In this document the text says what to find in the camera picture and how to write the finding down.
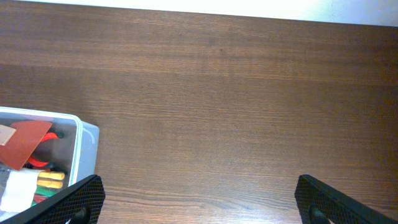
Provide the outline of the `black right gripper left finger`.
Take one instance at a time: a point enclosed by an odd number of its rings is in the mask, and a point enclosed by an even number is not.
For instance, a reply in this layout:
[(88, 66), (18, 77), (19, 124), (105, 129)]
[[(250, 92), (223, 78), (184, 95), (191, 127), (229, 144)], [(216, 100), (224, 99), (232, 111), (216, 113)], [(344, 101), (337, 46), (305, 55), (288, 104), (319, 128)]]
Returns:
[(96, 224), (105, 200), (101, 177), (89, 175), (3, 224)]

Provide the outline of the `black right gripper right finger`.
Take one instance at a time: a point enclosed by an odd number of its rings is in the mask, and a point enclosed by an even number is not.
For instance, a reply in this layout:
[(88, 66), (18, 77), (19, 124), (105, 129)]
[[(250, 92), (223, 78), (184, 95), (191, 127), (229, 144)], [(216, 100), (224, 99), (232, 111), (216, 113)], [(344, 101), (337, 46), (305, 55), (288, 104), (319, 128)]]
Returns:
[(367, 207), (308, 174), (299, 176), (294, 196), (301, 221), (305, 224), (397, 224), (397, 220)]

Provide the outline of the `clear case coloured screwdrivers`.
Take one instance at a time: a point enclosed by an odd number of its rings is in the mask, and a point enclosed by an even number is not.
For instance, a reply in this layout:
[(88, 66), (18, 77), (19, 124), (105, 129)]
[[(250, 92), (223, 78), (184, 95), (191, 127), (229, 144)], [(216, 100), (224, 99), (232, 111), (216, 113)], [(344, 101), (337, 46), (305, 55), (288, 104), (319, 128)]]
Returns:
[(38, 169), (13, 170), (1, 166), (1, 211), (20, 213), (53, 196), (63, 187), (65, 174)]

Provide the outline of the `red handled side cutters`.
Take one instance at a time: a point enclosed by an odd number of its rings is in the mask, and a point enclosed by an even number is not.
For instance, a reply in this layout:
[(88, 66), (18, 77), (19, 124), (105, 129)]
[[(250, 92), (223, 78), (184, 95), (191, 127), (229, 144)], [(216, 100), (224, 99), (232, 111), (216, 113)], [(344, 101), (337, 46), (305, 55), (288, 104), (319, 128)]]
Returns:
[(42, 169), (46, 171), (56, 171), (58, 169), (55, 159), (53, 158), (53, 143), (65, 137), (63, 132), (53, 132), (52, 129), (47, 132), (40, 140), (32, 155), (24, 164), (24, 168)]

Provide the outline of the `clear plastic container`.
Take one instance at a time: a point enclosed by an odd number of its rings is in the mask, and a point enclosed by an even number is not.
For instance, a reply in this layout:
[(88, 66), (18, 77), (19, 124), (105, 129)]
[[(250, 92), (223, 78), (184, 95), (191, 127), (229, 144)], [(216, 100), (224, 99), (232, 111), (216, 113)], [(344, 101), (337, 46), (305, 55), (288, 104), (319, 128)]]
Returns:
[[(63, 187), (55, 194), (80, 180), (92, 175), (95, 171), (98, 149), (99, 128), (82, 121), (75, 115), (19, 108), (1, 108), (1, 146), (4, 146), (15, 133), (11, 124), (18, 121), (47, 121), (52, 123), (53, 132), (63, 132), (65, 137), (53, 143), (53, 158), (65, 179)], [(1, 211), (1, 221), (17, 215)]]

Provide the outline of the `orange scraper wooden handle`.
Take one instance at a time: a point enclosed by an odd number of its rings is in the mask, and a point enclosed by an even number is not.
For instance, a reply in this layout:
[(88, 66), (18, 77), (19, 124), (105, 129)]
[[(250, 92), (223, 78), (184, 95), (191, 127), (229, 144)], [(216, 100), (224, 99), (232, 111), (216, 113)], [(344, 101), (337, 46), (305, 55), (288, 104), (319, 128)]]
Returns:
[(42, 138), (51, 128), (47, 121), (18, 121), (11, 124), (15, 133), (1, 146), (1, 162), (14, 169), (21, 170)]

